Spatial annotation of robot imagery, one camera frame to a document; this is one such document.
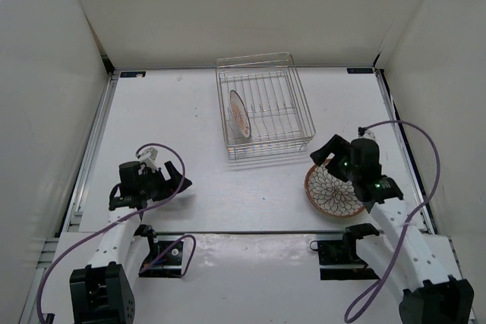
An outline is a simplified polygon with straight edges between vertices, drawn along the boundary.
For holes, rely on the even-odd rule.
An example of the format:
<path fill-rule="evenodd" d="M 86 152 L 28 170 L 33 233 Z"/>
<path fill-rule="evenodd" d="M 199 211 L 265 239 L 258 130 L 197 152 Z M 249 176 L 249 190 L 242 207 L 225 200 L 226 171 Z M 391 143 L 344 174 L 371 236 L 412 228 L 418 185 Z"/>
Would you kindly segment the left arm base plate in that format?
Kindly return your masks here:
<path fill-rule="evenodd" d="M 184 241 L 180 240 L 174 244 L 174 238 L 157 238 L 153 248 L 140 266 L 139 276 L 141 278 L 180 278 L 182 274 L 182 258 L 184 253 Z M 158 258 L 148 269 L 159 253 L 170 247 L 163 256 Z"/>

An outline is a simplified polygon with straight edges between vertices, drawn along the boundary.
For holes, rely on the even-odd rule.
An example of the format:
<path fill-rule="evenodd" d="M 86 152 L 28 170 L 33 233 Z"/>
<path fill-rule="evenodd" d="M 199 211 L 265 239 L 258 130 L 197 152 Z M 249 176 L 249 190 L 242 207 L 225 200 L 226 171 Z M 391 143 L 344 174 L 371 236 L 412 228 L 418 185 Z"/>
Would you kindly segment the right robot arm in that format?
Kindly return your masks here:
<path fill-rule="evenodd" d="M 365 261 L 379 278 L 364 295 L 372 298 L 388 288 L 403 323 L 467 323 L 474 290 L 447 270 L 412 224 L 402 191 L 382 172 L 377 143 L 366 137 L 348 142 L 334 135 L 311 159 L 349 182 L 376 222 L 348 227 L 341 244 L 345 260 Z"/>

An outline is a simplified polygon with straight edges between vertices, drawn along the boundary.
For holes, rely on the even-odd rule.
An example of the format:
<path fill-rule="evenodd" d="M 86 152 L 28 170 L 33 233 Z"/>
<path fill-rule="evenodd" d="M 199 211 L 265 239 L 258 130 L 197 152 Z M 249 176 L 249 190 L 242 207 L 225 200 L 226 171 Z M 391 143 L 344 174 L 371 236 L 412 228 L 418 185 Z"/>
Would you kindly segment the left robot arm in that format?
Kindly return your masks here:
<path fill-rule="evenodd" d="M 171 162 L 161 168 L 151 162 L 125 162 L 120 181 L 109 195 L 110 229 L 101 234 L 94 255 L 70 276 L 75 323 L 132 323 L 136 303 L 132 286 L 136 278 L 161 269 L 181 254 L 183 240 L 158 241 L 151 225 L 143 222 L 149 203 L 161 202 L 191 186 Z"/>

